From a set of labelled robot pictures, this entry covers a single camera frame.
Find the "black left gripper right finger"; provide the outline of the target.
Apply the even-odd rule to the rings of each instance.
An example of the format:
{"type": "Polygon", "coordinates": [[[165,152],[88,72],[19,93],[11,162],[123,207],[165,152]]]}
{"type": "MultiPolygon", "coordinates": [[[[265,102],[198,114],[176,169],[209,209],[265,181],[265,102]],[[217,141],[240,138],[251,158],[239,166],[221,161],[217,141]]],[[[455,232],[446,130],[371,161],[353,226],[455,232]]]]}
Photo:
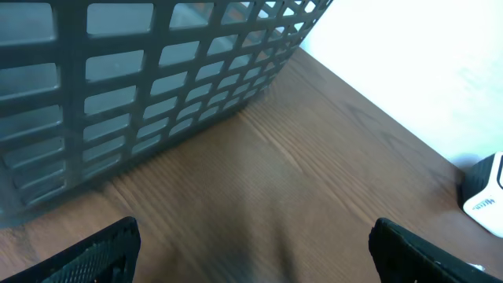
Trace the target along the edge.
{"type": "Polygon", "coordinates": [[[369,252],[382,283],[499,283],[386,218],[371,229],[369,252]]]}

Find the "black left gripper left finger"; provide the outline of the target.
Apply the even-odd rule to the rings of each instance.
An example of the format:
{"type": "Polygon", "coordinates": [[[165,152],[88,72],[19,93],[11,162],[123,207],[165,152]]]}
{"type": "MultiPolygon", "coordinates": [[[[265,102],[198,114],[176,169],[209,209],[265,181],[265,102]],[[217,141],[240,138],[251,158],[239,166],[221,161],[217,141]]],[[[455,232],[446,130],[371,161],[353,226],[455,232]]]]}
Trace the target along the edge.
{"type": "Polygon", "coordinates": [[[127,216],[2,283],[131,283],[140,248],[137,220],[127,216]]]}

